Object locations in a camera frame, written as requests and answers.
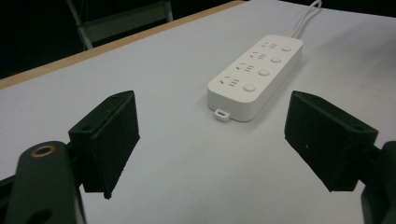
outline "white table surface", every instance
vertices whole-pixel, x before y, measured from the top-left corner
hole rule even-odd
[[[206,85],[305,6],[252,0],[0,91],[0,179],[21,153],[134,90],[141,139],[111,200],[82,191],[89,223],[362,223],[359,183],[328,192],[284,140],[293,90],[316,94],[396,140],[396,19],[322,9],[303,58],[250,122],[219,122]]]

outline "power strip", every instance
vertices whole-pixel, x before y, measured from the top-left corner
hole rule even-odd
[[[253,119],[300,61],[303,41],[267,35],[207,85],[216,119]]]

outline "power strip socket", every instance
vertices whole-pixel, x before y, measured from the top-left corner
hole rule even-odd
[[[207,85],[216,119],[249,121],[300,61],[303,41],[267,35]]]

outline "white cable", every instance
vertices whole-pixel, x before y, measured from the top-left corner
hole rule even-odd
[[[296,28],[294,28],[294,30],[291,32],[290,37],[295,37],[295,36],[296,36],[297,32],[301,29],[301,27],[302,27],[303,24],[304,24],[305,17],[306,17],[312,10],[314,10],[314,6],[315,6],[315,5],[318,5],[317,8],[321,8],[321,0],[317,0],[317,1],[313,2],[313,3],[311,4],[311,6],[309,6],[308,10],[307,10],[307,11],[305,12],[305,14],[300,18],[300,20],[299,20],[299,22],[298,22]]]

